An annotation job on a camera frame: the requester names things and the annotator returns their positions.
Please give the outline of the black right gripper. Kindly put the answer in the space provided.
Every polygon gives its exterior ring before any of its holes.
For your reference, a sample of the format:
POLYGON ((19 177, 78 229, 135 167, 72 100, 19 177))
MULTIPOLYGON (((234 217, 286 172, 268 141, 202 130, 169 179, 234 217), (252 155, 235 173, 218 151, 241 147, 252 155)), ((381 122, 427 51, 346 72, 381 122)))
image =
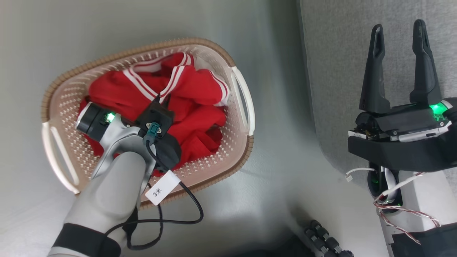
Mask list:
POLYGON ((414 142, 448 132, 452 122, 444 116, 444 112, 454 107, 454 101, 442 101, 426 24, 421 19, 413 23, 412 50, 416 56, 416 67, 413 91, 410 93, 411 104, 391 108, 384 92, 383 27, 377 24, 372 28, 359 101, 359 109, 364 112, 357 116, 356 127, 349 130, 349 137, 414 142))

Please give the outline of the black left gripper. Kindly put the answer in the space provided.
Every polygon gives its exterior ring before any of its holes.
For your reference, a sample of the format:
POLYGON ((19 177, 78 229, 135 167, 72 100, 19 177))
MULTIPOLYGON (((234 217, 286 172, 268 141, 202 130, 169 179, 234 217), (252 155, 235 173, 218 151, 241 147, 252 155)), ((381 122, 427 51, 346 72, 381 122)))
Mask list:
POLYGON ((144 138, 152 128, 155 137, 162 139, 174 123, 174 112, 168 110, 171 95, 164 97, 164 106, 160 95, 154 98, 142 114, 137 117, 138 135, 144 138))

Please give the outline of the red garment with white stripes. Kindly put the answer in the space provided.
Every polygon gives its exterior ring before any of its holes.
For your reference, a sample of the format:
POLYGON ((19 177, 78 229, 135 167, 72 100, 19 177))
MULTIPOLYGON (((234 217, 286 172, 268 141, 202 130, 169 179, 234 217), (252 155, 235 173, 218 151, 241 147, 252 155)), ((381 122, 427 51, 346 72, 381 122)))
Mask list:
POLYGON ((196 69, 196 59, 183 52, 137 63, 122 71, 109 71, 89 87, 81 112, 90 102, 134 121, 160 95, 171 95, 175 114, 168 130, 182 150, 175 169, 217 152, 226 122, 224 107, 230 96, 227 83, 209 69, 196 69))

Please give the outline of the beige perforated plastic laundry basket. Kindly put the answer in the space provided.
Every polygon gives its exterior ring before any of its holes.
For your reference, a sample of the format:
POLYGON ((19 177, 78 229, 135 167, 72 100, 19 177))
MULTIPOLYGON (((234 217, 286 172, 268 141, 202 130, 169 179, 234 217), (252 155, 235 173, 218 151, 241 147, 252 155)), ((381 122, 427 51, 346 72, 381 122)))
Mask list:
POLYGON ((99 160, 87 139, 75 128, 80 103, 92 82, 108 71, 176 52, 192 55, 197 68, 210 69, 223 78, 231 94, 218 152, 188 162, 174 174, 191 192, 197 192, 235 174, 248 161, 256 116, 242 73, 229 53, 208 39, 173 39, 101 57, 63 73, 51 83, 41 104, 41 136, 54 174, 70 192, 80 194, 99 160))

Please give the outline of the grey fabric sofa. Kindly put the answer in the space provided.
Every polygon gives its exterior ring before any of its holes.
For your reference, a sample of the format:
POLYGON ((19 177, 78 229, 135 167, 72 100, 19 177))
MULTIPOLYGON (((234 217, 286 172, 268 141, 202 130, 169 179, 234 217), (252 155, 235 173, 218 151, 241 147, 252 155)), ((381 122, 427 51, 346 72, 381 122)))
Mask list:
POLYGON ((299 0, 316 134, 328 162, 345 174, 367 162, 347 150, 355 126, 372 28, 381 24, 385 97, 409 103, 416 57, 413 23, 426 23, 443 98, 457 97, 457 0, 299 0))

